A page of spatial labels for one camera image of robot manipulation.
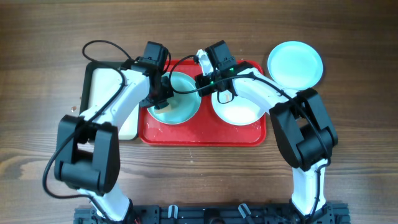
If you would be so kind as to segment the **green yellow sponge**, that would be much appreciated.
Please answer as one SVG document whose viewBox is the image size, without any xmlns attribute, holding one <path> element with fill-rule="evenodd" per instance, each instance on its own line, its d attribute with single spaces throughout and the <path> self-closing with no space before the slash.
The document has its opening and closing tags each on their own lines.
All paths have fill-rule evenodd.
<svg viewBox="0 0 398 224">
<path fill-rule="evenodd" d="M 167 106 L 161 108 L 161 109 L 155 109 L 154 113 L 155 114 L 162 114 L 162 113 L 167 113 L 172 109 L 172 105 L 168 104 Z"/>
</svg>

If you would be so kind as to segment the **light blue plate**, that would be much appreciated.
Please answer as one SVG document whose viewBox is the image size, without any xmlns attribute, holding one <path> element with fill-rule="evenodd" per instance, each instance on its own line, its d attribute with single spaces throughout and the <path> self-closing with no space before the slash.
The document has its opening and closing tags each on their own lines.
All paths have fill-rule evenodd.
<svg viewBox="0 0 398 224">
<path fill-rule="evenodd" d="M 196 88 L 195 81 L 185 73 L 173 72 L 171 84 L 177 91 L 190 91 Z M 201 97 L 197 92 L 190 94 L 174 93 L 174 96 L 167 100 L 168 110 L 164 113 L 155 111 L 155 107 L 147 109 L 149 114 L 157 121 L 164 124 L 181 124 L 191 119 L 201 105 Z"/>
<path fill-rule="evenodd" d="M 274 47 L 267 59 L 267 69 L 276 83 L 294 90 L 315 86 L 324 72 L 319 53 L 299 41 L 283 42 Z"/>
</svg>

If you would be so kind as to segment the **white plate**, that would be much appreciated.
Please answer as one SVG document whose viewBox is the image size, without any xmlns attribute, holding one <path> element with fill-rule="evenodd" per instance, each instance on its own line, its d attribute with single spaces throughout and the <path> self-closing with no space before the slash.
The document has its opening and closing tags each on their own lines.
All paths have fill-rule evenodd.
<svg viewBox="0 0 398 224">
<path fill-rule="evenodd" d="M 211 104 L 220 119 L 235 126 L 252 124 L 266 113 L 253 102 L 233 96 L 230 91 L 214 92 L 211 95 Z"/>
</svg>

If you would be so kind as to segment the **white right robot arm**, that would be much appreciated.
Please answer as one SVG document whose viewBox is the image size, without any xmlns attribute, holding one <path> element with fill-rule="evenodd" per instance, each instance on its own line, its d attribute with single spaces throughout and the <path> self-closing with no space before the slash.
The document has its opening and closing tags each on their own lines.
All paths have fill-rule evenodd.
<svg viewBox="0 0 398 224">
<path fill-rule="evenodd" d="M 293 169 L 291 202 L 307 220 L 326 204 L 325 169 L 338 135 L 320 95 L 312 88 L 293 90 L 265 77 L 248 62 L 195 77 L 200 96 L 229 91 L 264 110 L 271 119 L 277 147 Z"/>
</svg>

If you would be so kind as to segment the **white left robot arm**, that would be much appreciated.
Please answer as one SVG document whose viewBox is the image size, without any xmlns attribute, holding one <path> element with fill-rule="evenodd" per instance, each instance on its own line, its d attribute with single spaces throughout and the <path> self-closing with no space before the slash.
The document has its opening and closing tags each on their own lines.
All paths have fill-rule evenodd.
<svg viewBox="0 0 398 224">
<path fill-rule="evenodd" d="M 54 176 L 86 197 L 106 223 L 135 223 L 132 200 L 117 183 L 120 171 L 119 129 L 133 109 L 147 100 L 157 106 L 170 98 L 165 86 L 166 59 L 138 57 L 109 66 L 119 80 L 111 95 L 79 116 L 64 116 L 48 166 Z"/>
</svg>

